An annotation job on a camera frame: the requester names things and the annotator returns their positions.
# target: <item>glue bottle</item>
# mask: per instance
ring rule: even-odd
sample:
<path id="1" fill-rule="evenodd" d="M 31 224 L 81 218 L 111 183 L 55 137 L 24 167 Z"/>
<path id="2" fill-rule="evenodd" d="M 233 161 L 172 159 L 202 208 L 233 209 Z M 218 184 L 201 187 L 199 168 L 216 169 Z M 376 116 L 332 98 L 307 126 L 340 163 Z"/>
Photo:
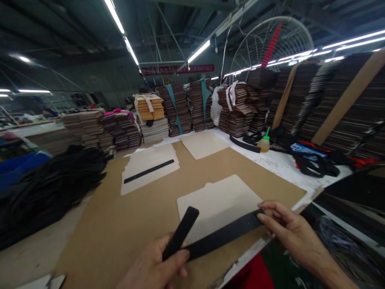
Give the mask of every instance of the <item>glue bottle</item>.
<path id="1" fill-rule="evenodd" d="M 258 142 L 257 147 L 261 148 L 262 153 L 267 153 L 270 149 L 270 137 L 269 134 L 270 127 L 267 129 L 266 135 Z"/>

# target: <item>black stripe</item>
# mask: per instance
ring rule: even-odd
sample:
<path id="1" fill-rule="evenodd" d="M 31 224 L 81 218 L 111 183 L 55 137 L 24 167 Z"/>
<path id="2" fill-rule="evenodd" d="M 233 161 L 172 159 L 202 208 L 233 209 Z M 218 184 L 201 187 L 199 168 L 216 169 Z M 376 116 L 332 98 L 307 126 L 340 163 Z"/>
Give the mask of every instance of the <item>black stripe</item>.
<path id="1" fill-rule="evenodd" d="M 150 168 L 150 169 L 148 169 L 148 170 L 145 170 L 145 171 L 143 171 L 143 172 L 141 172 L 141 173 L 138 173 L 138 174 L 136 174 L 136 175 L 133 175 L 132 177 L 129 177 L 129 178 L 127 178 L 127 179 L 125 179 L 124 180 L 124 183 L 126 184 L 126 183 L 129 183 L 129 182 L 131 182 L 131 181 L 133 181 L 133 180 L 135 180 L 135 179 L 138 179 L 138 178 L 140 178 L 140 177 L 143 177 L 144 175 L 147 175 L 147 174 L 149 174 L 149 173 L 151 173 L 151 172 L 153 172 L 153 171 L 156 171 L 156 170 L 158 170 L 158 169 L 161 169 L 161 168 L 163 168 L 163 167 L 165 167 L 165 166 L 167 166 L 167 165 L 171 165 L 172 163 L 174 163 L 175 161 L 173 160 L 173 159 L 171 159 L 171 160 L 169 160 L 169 161 L 167 161 L 167 162 L 165 162 L 165 163 L 162 163 L 162 164 L 160 164 L 160 165 L 157 165 L 157 166 L 154 166 L 154 167 L 152 167 L 152 168 Z"/>

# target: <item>person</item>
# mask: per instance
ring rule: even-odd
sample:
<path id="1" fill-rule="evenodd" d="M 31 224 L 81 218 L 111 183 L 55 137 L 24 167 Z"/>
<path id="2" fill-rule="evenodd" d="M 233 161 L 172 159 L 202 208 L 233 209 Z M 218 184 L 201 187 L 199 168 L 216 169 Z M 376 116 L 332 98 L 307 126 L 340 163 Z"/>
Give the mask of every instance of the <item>person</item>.
<path id="1" fill-rule="evenodd" d="M 330 256 L 302 216 L 278 201 L 264 201 L 258 207 L 265 211 L 265 215 L 257 215 L 258 219 L 275 234 L 290 251 L 291 256 L 316 276 L 325 287 L 358 289 Z M 172 289 L 170 279 L 175 274 L 186 278 L 187 271 L 184 264 L 189 258 L 188 250 L 179 250 L 162 262 L 162 253 L 171 236 L 172 234 L 169 234 L 149 244 L 118 284 L 117 289 Z"/>

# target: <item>paper sheet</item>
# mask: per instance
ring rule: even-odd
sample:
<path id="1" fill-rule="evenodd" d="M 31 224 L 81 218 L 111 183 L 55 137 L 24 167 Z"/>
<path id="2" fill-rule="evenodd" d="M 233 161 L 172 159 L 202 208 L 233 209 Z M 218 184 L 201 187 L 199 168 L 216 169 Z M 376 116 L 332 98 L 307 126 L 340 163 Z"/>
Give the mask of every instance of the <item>paper sheet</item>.
<path id="1" fill-rule="evenodd" d="M 257 210 L 262 199 L 240 177 L 232 175 L 216 183 L 208 183 L 176 202 L 180 220 L 189 206 L 199 210 L 199 217 L 186 237 L 191 244 Z"/>
<path id="2" fill-rule="evenodd" d="M 194 133 L 181 138 L 184 146 L 194 159 L 202 159 L 230 146 L 228 142 L 217 137 L 209 130 Z"/>
<path id="3" fill-rule="evenodd" d="M 169 160 L 174 160 L 174 163 L 157 169 L 151 173 L 141 176 L 133 181 L 124 183 L 124 180 L 135 176 L 145 170 L 151 169 L 157 165 L 163 164 Z M 159 178 L 172 173 L 179 169 L 179 161 L 172 144 L 167 144 L 161 147 L 154 147 L 146 151 L 134 153 L 130 157 L 129 163 L 126 165 L 122 173 L 122 188 L 121 195 L 125 195 L 155 181 Z"/>

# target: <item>black strap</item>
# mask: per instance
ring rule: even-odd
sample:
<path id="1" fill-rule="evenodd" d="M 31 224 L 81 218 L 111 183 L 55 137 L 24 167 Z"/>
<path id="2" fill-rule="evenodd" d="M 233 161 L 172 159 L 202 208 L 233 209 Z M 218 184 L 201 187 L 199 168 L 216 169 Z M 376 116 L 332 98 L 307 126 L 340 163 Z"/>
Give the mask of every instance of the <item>black strap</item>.
<path id="1" fill-rule="evenodd" d="M 264 214 L 264 211 L 262 209 L 259 209 L 248 213 L 247 215 L 240 217 L 239 219 L 200 239 L 199 241 L 196 241 L 191 245 L 185 247 L 184 249 L 190 252 L 190 258 L 188 261 L 190 262 L 216 249 L 219 249 L 227 243 L 230 243 L 231 241 L 238 239 L 244 234 L 260 227 L 262 223 L 257 218 L 257 214 L 259 213 Z M 191 217 L 188 217 L 185 222 L 184 220 L 185 218 L 183 217 L 182 221 L 180 222 L 179 226 L 177 227 L 174 233 L 173 238 L 169 242 L 169 245 L 167 247 L 173 246 L 173 248 L 166 248 L 168 252 L 176 252 L 178 249 L 180 249 L 180 246 L 182 245 L 180 240 L 182 240 L 183 242 L 184 238 L 187 236 L 188 232 L 190 231 L 191 227 L 195 222 L 194 218 Z"/>
<path id="2" fill-rule="evenodd" d="M 175 162 L 175 161 L 174 161 L 173 159 L 171 159 L 171 160 L 169 160 L 169 161 L 167 161 L 167 162 L 165 162 L 165 163 L 162 163 L 162 164 L 160 164 L 160 165 L 154 166 L 154 167 L 152 167 L 152 168 L 150 168 L 150 169 L 148 169 L 148 170 L 145 170 L 145 171 L 143 171 L 143 172 L 141 172 L 141 173 L 138 173 L 138 174 L 136 174 L 136 175 L 133 175 L 132 177 L 129 177 L 129 178 L 125 179 L 125 180 L 124 180 L 124 183 L 125 183 L 125 184 L 126 184 L 126 183 L 129 183 L 129 182 L 131 182 L 131 181 L 133 181 L 133 180 L 135 180 L 135 179 L 137 179 L 137 178 L 140 178 L 140 177 L 143 177 L 144 175 L 147 175 L 147 174 L 149 174 L 149 173 L 152 173 L 153 171 L 159 170 L 159 169 L 161 169 L 161 168 L 163 168 L 163 167 L 165 167 L 165 166 L 167 166 L 167 165 L 171 165 L 171 164 L 174 163 L 174 162 Z"/>
<path id="3" fill-rule="evenodd" d="M 247 143 L 244 143 L 244 142 L 241 142 L 241 141 L 237 140 L 236 138 L 233 138 L 232 136 L 230 136 L 230 140 L 233 143 L 235 143 L 237 146 L 240 146 L 243 149 L 247 149 L 248 151 L 252 151 L 252 152 L 255 152 L 255 153 L 260 153 L 261 152 L 261 148 L 253 146 L 253 145 L 250 145 L 250 144 L 247 144 Z"/>
<path id="4" fill-rule="evenodd" d="M 163 252 L 163 261 L 167 260 L 170 256 L 174 255 L 182 247 L 183 241 L 186 239 L 188 232 L 190 232 L 198 216 L 199 211 L 197 209 L 191 206 L 187 208 L 182 221 L 176 228 L 174 235 L 168 242 L 167 247 Z"/>

